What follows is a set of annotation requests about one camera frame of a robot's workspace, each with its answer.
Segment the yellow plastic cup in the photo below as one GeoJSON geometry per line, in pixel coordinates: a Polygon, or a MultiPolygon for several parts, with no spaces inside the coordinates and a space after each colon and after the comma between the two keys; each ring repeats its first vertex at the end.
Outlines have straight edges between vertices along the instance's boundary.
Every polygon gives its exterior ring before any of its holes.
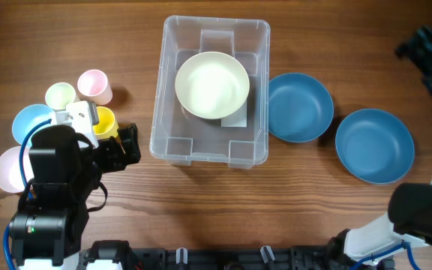
{"type": "Polygon", "coordinates": [[[113,111],[105,106],[97,107],[99,123],[93,126],[93,131],[98,140],[117,137],[119,124],[113,111]]]}

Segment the cream plastic bowl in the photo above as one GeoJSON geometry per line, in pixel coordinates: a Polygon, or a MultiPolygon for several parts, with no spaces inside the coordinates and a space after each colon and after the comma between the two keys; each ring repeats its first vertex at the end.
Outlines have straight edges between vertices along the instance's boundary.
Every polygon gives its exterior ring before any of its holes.
{"type": "Polygon", "coordinates": [[[244,66],[223,52],[201,52],[185,61],[175,76],[179,103],[202,119],[222,119],[248,99],[250,80],[244,66]]]}

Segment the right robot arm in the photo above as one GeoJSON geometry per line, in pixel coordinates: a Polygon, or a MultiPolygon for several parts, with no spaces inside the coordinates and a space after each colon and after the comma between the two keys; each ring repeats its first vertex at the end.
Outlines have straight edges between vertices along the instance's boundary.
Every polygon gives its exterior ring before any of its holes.
{"type": "MultiPolygon", "coordinates": [[[[395,50],[423,74],[432,96],[432,30],[417,29],[395,50]]],[[[337,156],[357,178],[371,184],[393,183],[411,169],[415,143],[407,126],[381,109],[360,109],[346,116],[335,134],[337,156]]],[[[323,269],[387,269],[389,259],[405,250],[432,246],[432,179],[428,184],[399,184],[387,211],[370,223],[345,229],[314,252],[323,269]]]]}

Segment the pink small bowl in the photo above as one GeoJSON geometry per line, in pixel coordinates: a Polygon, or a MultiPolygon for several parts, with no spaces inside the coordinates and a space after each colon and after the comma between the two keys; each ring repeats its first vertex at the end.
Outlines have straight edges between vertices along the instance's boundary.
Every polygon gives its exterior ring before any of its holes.
{"type": "Polygon", "coordinates": [[[20,174],[20,149],[20,146],[10,148],[0,156],[0,188],[12,194],[24,190],[20,174]]]}

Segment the cream plastic cup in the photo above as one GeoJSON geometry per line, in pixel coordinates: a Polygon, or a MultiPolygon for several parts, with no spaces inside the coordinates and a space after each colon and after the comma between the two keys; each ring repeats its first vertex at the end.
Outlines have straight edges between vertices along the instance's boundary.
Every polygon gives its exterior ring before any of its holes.
{"type": "Polygon", "coordinates": [[[57,82],[47,89],[45,101],[53,110],[65,110],[68,104],[79,102],[80,99],[72,85],[57,82]]]}

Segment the pink plastic cup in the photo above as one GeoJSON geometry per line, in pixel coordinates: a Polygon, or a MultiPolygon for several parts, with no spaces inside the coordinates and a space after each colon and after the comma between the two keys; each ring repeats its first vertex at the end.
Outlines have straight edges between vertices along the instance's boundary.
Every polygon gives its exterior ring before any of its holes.
{"type": "Polygon", "coordinates": [[[97,105],[108,104],[113,99],[107,75],[97,69],[85,71],[77,81],[79,92],[97,105]]]}

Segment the white label in container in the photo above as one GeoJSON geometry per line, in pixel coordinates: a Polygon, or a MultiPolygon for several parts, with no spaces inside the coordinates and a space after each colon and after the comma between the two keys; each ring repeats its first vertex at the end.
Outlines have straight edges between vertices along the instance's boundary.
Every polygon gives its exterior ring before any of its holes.
{"type": "Polygon", "coordinates": [[[247,117],[247,102],[244,102],[233,114],[221,119],[221,126],[223,128],[246,128],[247,117]]]}

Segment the clear plastic storage container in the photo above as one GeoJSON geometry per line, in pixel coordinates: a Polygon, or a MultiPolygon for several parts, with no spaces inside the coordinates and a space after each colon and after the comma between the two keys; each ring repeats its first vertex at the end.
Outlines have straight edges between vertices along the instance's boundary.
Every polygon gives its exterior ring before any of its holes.
{"type": "Polygon", "coordinates": [[[174,164],[208,161],[245,169],[266,161],[270,34],[270,25],[262,19],[173,15],[165,20],[149,144],[153,157],[174,164]],[[179,68],[206,51],[226,53],[247,71],[247,127],[222,127],[221,119],[197,117],[179,103],[179,68]]]}

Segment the light blue small bowl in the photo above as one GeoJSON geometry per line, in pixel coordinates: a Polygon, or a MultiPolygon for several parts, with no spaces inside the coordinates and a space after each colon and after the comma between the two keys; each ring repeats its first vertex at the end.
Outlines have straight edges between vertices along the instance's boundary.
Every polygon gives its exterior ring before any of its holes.
{"type": "Polygon", "coordinates": [[[22,109],[13,120],[13,138],[20,145],[22,145],[23,140],[26,138],[28,132],[36,125],[40,124],[41,122],[45,122],[48,119],[52,119],[52,121],[49,124],[46,123],[45,125],[39,127],[37,131],[48,128],[56,123],[55,111],[49,106],[43,104],[33,104],[27,106],[26,108],[22,109]]]}

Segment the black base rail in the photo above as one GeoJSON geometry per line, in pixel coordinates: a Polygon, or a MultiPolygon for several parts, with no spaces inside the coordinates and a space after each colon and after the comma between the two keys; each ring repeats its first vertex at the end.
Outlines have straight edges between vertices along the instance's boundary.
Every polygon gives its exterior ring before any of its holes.
{"type": "Polygon", "coordinates": [[[127,241],[96,241],[79,255],[80,269],[132,270],[324,270],[324,269],[394,269],[392,256],[378,263],[370,257],[364,262],[343,254],[342,241],[332,239],[326,246],[293,246],[232,250],[136,249],[127,241]]]}

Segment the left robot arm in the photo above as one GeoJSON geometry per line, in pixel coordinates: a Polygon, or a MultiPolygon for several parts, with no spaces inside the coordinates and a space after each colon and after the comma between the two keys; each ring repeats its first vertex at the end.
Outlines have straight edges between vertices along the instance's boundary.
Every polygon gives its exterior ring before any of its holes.
{"type": "Polygon", "coordinates": [[[35,131],[28,156],[34,177],[27,181],[17,211],[4,231],[4,258],[9,269],[51,269],[79,264],[82,234],[89,215],[86,200],[105,186],[104,173],[140,162],[135,124],[94,148],[89,139],[67,125],[35,131]]]}

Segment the dark blue bowl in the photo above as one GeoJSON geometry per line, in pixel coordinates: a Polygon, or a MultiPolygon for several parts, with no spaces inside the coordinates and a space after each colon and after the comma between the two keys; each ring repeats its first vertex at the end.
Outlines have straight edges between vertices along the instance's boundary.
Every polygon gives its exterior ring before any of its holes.
{"type": "Polygon", "coordinates": [[[310,142],[331,125],[334,102],[319,80],[305,73],[284,73],[268,86],[268,129],[278,139],[310,142]]]}
{"type": "Polygon", "coordinates": [[[335,148],[348,172],[375,185],[402,179],[416,156],[407,126],[381,109],[360,109],[344,118],[335,135],[335,148]]]}

